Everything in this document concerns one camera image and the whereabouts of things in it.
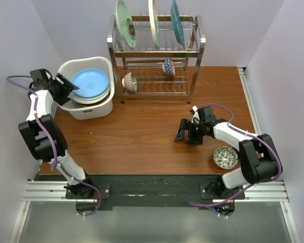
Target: patterned cup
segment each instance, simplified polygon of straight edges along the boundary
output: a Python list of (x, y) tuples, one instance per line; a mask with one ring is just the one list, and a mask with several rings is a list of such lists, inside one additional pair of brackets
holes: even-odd
[(172, 58), (167, 58), (164, 60), (164, 63), (162, 64), (163, 72), (165, 72), (168, 76), (175, 76), (175, 68)]
[(213, 154), (214, 162), (222, 169), (232, 169), (238, 164), (238, 154), (228, 146), (219, 146)]
[(135, 73), (127, 73), (122, 79), (122, 85), (130, 92), (137, 92), (137, 79)]

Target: wooden table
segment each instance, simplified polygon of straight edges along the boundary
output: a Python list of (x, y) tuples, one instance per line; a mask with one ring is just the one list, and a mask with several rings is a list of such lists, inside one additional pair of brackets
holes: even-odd
[[(191, 77), (193, 67), (188, 69)], [(217, 174), (226, 173), (213, 161), (217, 146), (225, 143), (204, 137), (204, 144), (174, 143), (180, 120), (190, 119), (194, 105), (218, 103), (229, 108), (232, 124), (254, 132), (248, 105), (236, 67), (201, 67), (193, 100), (164, 101), (131, 99), (105, 117), (76, 120), (57, 110), (55, 120), (66, 137), (68, 151), (89, 174)], [(230, 115), (214, 107), (217, 118)], [(43, 163), (40, 174), (55, 174)]]

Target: metal dish rack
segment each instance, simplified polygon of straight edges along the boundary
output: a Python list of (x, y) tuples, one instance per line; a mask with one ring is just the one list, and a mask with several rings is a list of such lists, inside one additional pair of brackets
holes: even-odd
[[(181, 15), (185, 47), (177, 43), (170, 15), (159, 15), (160, 46), (155, 48), (151, 36), (149, 16), (146, 14), (132, 16), (136, 31), (136, 46), (130, 48), (118, 32), (115, 16), (111, 16), (107, 36), (108, 50), (112, 69), (116, 80), (117, 91), (121, 103), (125, 98), (184, 98), (192, 101), (206, 38), (201, 16)], [(175, 76), (169, 77), (162, 70), (165, 58), (173, 58)], [(133, 71), (137, 75), (137, 92), (129, 92), (123, 88), (118, 72), (116, 58), (121, 58), (125, 74)], [(192, 79), (187, 76), (189, 58), (196, 58)]]

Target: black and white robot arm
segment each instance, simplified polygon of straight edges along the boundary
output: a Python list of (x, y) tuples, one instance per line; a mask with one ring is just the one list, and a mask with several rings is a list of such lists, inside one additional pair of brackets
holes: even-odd
[(188, 130), (188, 145), (203, 144), (203, 137), (210, 136), (221, 140), (238, 151), (241, 167), (222, 176), (222, 183), (227, 189), (241, 185), (265, 182), (278, 175), (281, 164), (278, 164), (270, 151), (256, 138), (277, 154), (273, 140), (267, 134), (246, 134), (245, 131), (234, 127), (224, 119), (216, 119), (210, 106), (198, 109), (193, 107), (192, 120), (182, 119), (175, 142), (185, 139)]
[(74, 195), (79, 195), (84, 198), (92, 197), (94, 191), (74, 179), (75, 177), (82, 182), (92, 185), (92, 180), (88, 174), (74, 162), (68, 153), (66, 140), (51, 116), (53, 102), (56, 101), (60, 105), (65, 104), (69, 101), (67, 96), (71, 91), (78, 88), (59, 73), (53, 78), (45, 69), (32, 71), (30, 75), (33, 82), (29, 88), (33, 90), (35, 94), (28, 93), (31, 99), (30, 113), (26, 122), (18, 126), (25, 143), (35, 159), (41, 159), (49, 164), (54, 163), (55, 156), (52, 145), (49, 138), (37, 124), (35, 119), (36, 113), (40, 122), (54, 141), (58, 160), (56, 168), (67, 179), (68, 186), (66, 188)]

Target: wall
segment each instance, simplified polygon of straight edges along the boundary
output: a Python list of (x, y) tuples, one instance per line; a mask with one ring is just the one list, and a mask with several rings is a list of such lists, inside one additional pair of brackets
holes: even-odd
[[(116, 0), (32, 0), (62, 61), (109, 57), (107, 30)], [(148, 0), (126, 0), (132, 15), (148, 12)], [(177, 0), (182, 14), (201, 15), (207, 45), (202, 65), (246, 66), (283, 0)], [(172, 0), (156, 0), (170, 14)]]
[(262, 132), (272, 135), (304, 242), (304, 0), (285, 0), (246, 69)]
[(56, 72), (60, 64), (31, 1), (0, 0), (0, 242), (9, 242), (26, 181), (39, 167), (18, 131), (30, 101), (6, 76), (37, 68)]

